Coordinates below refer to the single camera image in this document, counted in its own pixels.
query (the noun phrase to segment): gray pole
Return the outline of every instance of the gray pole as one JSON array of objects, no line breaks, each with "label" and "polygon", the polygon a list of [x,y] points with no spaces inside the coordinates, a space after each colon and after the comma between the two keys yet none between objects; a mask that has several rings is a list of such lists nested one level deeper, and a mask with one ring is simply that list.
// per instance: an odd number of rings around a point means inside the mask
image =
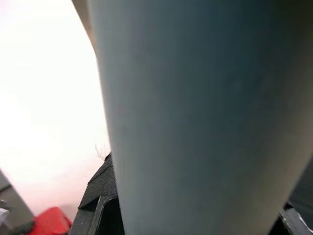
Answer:
[{"label": "gray pole", "polygon": [[312,152],[308,3],[91,0],[126,235],[266,235]]}]

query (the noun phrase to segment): white wall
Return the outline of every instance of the white wall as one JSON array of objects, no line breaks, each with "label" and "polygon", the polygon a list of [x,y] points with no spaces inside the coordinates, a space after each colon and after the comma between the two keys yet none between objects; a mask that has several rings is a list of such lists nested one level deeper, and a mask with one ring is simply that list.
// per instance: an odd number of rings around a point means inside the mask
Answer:
[{"label": "white wall", "polygon": [[70,0],[0,0],[0,168],[71,218],[110,151],[96,60]]}]

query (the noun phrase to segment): red object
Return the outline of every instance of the red object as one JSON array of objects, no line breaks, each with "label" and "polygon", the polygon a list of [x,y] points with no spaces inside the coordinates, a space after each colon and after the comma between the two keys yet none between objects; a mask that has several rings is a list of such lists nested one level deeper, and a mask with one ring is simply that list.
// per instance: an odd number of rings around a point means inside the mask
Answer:
[{"label": "red object", "polygon": [[72,222],[58,207],[44,211],[34,221],[35,227],[28,235],[64,235],[72,226]]}]

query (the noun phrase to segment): gray cylindrical post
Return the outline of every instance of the gray cylindrical post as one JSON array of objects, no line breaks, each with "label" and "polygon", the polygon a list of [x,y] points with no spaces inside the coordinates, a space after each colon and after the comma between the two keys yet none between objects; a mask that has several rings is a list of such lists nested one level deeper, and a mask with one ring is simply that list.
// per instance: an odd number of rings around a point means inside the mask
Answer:
[{"label": "gray cylindrical post", "polygon": [[305,4],[90,1],[126,235],[268,233],[312,151]]}]

